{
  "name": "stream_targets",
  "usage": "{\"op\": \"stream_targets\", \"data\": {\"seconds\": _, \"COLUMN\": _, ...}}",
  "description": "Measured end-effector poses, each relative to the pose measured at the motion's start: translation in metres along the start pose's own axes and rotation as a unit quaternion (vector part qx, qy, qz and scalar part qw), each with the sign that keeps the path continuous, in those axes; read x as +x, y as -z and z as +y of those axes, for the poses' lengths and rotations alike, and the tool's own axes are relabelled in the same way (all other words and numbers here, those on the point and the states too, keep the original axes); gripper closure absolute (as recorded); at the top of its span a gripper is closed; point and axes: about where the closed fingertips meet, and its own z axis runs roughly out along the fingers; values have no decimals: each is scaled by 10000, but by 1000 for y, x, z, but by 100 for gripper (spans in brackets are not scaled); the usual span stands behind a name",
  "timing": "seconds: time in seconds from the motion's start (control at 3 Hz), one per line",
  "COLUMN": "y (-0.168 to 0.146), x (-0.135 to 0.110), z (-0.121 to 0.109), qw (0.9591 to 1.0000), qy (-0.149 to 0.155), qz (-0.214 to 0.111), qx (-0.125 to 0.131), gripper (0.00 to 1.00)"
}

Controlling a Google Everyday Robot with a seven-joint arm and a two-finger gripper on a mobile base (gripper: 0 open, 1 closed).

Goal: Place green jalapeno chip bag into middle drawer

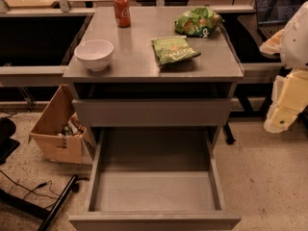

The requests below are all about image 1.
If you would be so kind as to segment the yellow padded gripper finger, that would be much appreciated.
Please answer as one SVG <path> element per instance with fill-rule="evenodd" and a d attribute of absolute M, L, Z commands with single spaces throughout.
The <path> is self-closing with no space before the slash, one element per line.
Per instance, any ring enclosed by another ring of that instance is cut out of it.
<path fill-rule="evenodd" d="M 294 110 L 284 107 L 270 107 L 264 128 L 270 133 L 281 133 L 288 128 L 297 119 L 298 113 Z"/>

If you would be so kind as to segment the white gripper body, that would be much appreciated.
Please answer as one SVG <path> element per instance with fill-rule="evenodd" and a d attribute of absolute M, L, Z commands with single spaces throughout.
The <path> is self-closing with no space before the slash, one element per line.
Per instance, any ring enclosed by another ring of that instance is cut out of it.
<path fill-rule="evenodd" d="M 308 70 L 293 69 L 286 77 L 278 75 L 271 99 L 274 108 L 301 113 L 308 106 Z"/>

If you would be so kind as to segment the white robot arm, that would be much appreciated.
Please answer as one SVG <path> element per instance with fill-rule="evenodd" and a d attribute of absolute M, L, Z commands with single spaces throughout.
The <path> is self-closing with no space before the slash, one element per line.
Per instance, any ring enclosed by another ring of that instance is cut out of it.
<path fill-rule="evenodd" d="M 281 133 L 308 106 L 308 2 L 259 49 L 269 55 L 279 53 L 281 63 L 291 71 L 286 77 L 275 78 L 264 123 L 268 132 Z"/>

